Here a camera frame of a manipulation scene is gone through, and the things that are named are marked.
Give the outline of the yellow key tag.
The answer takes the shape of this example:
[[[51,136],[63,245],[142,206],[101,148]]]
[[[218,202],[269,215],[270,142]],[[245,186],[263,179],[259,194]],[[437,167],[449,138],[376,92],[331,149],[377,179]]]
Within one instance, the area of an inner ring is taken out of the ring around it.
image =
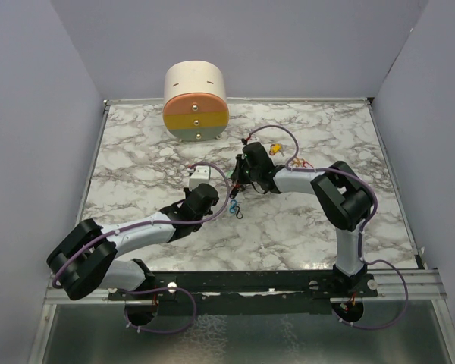
[[[280,143],[272,143],[269,149],[269,155],[274,156],[280,154],[284,156],[284,148]]]

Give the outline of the light blue S carabiner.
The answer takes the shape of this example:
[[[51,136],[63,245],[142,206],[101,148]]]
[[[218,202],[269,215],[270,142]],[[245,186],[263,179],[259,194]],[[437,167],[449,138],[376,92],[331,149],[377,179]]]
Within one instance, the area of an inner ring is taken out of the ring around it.
[[[234,214],[235,212],[237,211],[237,201],[235,199],[232,199],[230,201],[230,208],[229,208],[229,212]]]

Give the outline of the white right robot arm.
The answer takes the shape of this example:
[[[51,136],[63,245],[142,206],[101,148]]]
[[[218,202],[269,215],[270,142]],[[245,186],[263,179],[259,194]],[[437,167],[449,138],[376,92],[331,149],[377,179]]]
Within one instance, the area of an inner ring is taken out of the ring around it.
[[[362,231],[377,206],[375,194],[345,162],[321,171],[275,165],[261,143],[245,143],[231,174],[230,198],[247,186],[260,193],[314,195],[325,217],[336,229],[337,258],[333,267],[334,290],[343,297],[358,291],[367,272],[362,258]]]

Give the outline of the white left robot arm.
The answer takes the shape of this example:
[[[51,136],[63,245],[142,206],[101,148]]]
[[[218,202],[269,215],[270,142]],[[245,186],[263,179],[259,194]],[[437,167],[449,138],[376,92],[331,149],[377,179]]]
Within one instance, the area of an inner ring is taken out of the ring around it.
[[[148,297],[152,280],[146,266],[138,260],[117,262],[116,258],[198,231],[219,201],[218,192],[204,183],[184,192],[184,200],[139,221],[109,227],[91,218],[81,221],[46,259],[55,275],[53,286],[63,289],[71,300],[83,299],[100,287],[126,289],[138,300]]]

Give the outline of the round three-drawer mini cabinet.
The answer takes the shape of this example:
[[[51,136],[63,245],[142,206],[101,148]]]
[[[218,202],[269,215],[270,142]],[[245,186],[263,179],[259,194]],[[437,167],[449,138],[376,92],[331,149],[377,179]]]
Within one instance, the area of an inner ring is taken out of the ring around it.
[[[229,108],[220,69],[207,61],[182,61],[165,74],[164,125],[174,137],[200,142],[221,136]]]

